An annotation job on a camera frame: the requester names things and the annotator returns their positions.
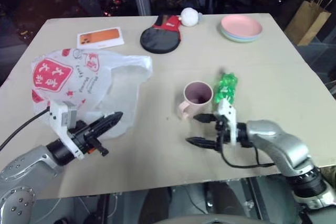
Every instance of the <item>pink mug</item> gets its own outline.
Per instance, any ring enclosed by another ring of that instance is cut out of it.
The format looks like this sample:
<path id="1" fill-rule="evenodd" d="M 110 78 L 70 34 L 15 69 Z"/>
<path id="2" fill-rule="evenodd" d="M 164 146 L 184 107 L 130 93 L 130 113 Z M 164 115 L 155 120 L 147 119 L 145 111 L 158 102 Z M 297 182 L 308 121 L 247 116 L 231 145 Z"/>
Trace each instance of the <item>pink mug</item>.
<path id="1" fill-rule="evenodd" d="M 212 88 L 202 81 L 193 81 L 185 86 L 184 101 L 178 106 L 178 114 L 181 118 L 192 118 L 201 112 L 214 95 Z"/>

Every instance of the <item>paper bag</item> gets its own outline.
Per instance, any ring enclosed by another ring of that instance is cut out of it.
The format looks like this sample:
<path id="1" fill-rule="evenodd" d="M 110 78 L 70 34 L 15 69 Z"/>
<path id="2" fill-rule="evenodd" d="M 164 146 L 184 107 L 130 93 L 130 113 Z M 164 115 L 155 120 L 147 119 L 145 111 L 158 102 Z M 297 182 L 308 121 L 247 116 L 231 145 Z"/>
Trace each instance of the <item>paper bag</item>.
<path id="1" fill-rule="evenodd" d="M 324 8 L 321 7 L 323 0 L 311 2 L 303 1 L 295 13 L 293 19 L 285 29 L 285 34 L 297 46 L 308 45 L 328 20 L 331 13 L 326 7 L 332 2 L 330 0 Z"/>

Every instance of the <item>mug handle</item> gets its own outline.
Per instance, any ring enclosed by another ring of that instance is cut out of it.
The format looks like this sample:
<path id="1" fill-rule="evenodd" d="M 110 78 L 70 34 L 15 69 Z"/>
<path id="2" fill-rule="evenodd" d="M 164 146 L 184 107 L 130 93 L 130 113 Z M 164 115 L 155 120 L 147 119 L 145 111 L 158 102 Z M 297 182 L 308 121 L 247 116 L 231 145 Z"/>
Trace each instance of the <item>mug handle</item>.
<path id="1" fill-rule="evenodd" d="M 184 112 L 186 110 L 186 108 L 188 108 L 190 106 L 190 104 L 186 101 L 183 101 L 178 107 L 178 111 L 179 111 L 179 116 L 183 119 L 187 119 L 189 114 Z"/>

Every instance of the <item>white ball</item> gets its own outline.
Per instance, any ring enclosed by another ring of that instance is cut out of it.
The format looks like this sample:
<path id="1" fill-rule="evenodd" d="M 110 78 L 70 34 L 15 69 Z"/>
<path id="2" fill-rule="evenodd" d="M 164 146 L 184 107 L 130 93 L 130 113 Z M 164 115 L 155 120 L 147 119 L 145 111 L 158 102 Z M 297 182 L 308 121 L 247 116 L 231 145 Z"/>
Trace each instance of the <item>white ball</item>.
<path id="1" fill-rule="evenodd" d="M 195 9 L 192 9 L 190 7 L 184 8 L 181 12 L 181 22 L 184 26 L 194 26 L 198 23 L 199 15 L 198 12 Z"/>

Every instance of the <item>floor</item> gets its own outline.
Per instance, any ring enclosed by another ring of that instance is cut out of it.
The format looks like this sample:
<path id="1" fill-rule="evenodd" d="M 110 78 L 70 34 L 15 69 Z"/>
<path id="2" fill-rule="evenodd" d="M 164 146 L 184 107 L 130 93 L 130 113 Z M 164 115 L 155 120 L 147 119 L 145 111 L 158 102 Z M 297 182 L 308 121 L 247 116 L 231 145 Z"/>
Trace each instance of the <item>floor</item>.
<path id="1" fill-rule="evenodd" d="M 266 207 L 268 220 L 275 224 L 301 223 L 298 219 L 298 205 L 291 196 L 291 191 L 280 175 L 256 178 L 261 189 L 261 197 Z M 249 200 L 250 192 L 246 191 L 245 179 L 227 181 L 235 192 L 245 215 L 257 219 L 256 204 Z M 193 206 L 187 191 L 194 204 L 206 211 L 206 202 L 203 193 L 203 184 L 190 184 L 172 187 L 172 200 L 169 208 L 169 218 L 202 214 Z M 131 191 L 122 194 L 110 195 L 108 224 L 137 224 L 140 211 L 148 190 Z M 80 197 L 38 200 L 33 210 L 31 224 L 50 224 L 61 218 L 67 218 L 71 224 L 82 224 L 89 212 L 96 209 L 97 197 Z"/>

